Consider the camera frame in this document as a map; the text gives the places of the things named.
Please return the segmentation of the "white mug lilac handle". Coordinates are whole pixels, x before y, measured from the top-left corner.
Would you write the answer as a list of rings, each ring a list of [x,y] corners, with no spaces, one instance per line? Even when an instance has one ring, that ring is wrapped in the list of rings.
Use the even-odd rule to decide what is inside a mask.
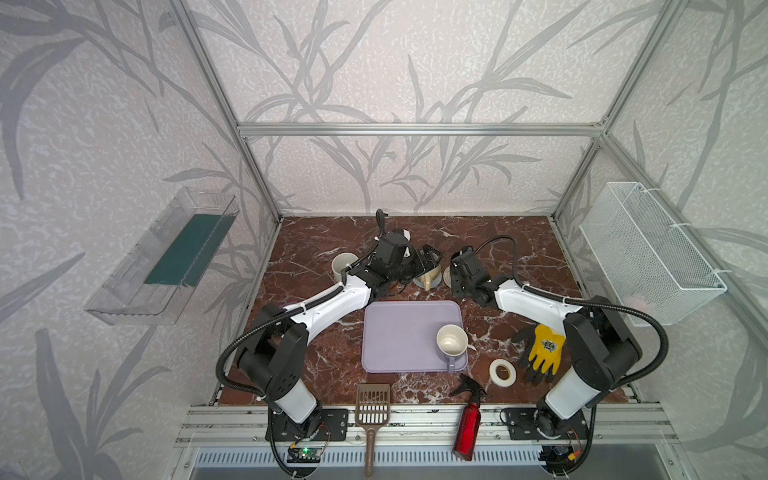
[[[469,339],[465,330],[459,325],[444,325],[436,334],[436,344],[447,360],[447,371],[454,374],[459,359],[469,348]]]

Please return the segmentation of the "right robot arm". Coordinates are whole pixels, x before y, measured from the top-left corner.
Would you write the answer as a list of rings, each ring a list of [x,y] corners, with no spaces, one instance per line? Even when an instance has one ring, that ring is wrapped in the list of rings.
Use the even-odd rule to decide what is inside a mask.
[[[573,418],[617,388],[654,372],[668,355],[668,334],[649,314],[603,297],[557,295],[526,285],[513,275],[493,276],[470,246],[451,257],[450,276],[454,297],[468,298],[480,306],[536,323],[516,337],[526,344],[522,366],[532,382],[553,378],[561,365],[562,352],[568,351],[569,369],[537,406],[541,420],[554,423]],[[659,340],[653,359],[634,373],[630,370],[642,359],[643,352],[623,319],[625,315],[648,324]]]

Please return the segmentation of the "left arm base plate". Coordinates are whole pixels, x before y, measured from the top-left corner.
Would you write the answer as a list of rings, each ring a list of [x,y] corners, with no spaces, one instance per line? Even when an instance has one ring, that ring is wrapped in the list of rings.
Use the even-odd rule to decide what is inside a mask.
[[[301,423],[296,423],[285,413],[268,411],[268,441],[326,441],[341,442],[347,437],[350,425],[347,408],[316,408]]]

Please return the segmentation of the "beige ceramic mug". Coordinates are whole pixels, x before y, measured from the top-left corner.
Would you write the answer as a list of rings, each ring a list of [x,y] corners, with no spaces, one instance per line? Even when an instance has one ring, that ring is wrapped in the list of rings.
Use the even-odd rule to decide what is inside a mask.
[[[421,276],[417,276],[413,282],[422,290],[430,291],[434,288],[437,288],[441,284],[442,278],[442,269],[439,265],[437,265]]]

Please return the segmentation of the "white speckled mug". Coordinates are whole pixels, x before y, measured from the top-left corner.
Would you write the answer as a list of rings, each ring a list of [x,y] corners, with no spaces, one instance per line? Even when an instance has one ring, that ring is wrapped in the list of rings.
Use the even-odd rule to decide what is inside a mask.
[[[343,252],[335,256],[331,262],[334,282],[339,283],[342,280],[342,273],[348,267],[351,267],[357,260],[358,256],[350,252]]]

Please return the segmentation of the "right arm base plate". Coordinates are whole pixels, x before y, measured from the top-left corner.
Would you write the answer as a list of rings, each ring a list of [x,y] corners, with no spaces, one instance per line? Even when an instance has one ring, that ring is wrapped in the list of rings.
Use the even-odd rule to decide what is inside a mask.
[[[547,408],[508,407],[499,413],[511,440],[567,440],[573,434],[585,440],[589,422],[583,412],[563,420]]]

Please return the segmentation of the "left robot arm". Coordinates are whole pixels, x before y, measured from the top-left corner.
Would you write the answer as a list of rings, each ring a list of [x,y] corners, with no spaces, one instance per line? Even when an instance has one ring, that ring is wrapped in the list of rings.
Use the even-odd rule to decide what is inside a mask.
[[[302,380],[309,344],[350,313],[440,266],[443,254],[413,246],[403,229],[382,230],[361,258],[342,268],[332,287],[286,307],[267,305],[251,330],[220,354],[215,374],[226,388],[248,392],[296,426],[315,421],[321,407]]]

